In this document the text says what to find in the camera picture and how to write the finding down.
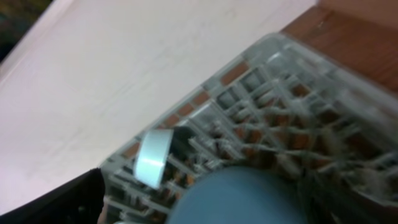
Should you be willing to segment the dark blue plate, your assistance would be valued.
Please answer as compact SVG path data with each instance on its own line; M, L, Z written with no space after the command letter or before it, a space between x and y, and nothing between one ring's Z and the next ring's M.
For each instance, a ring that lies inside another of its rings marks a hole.
M226 168L190 187L169 224L306 224L296 185L270 172Z

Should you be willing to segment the light blue bowl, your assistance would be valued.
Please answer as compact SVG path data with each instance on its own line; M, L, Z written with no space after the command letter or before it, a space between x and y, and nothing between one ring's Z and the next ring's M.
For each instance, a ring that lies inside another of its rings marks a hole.
M134 164L139 182L153 189L160 187L173 135L172 129L153 129L144 135Z

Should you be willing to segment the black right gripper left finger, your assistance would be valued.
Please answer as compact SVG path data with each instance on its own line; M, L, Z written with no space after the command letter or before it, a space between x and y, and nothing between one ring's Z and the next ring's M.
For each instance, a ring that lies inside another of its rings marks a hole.
M1 215L1 224L96 224L103 211L104 194L101 169L95 168Z

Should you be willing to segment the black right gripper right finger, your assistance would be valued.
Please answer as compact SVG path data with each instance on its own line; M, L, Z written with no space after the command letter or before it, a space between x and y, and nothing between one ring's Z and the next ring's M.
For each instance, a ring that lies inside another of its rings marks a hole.
M397 223L397 209L363 197L311 174L297 183L298 196L309 223Z

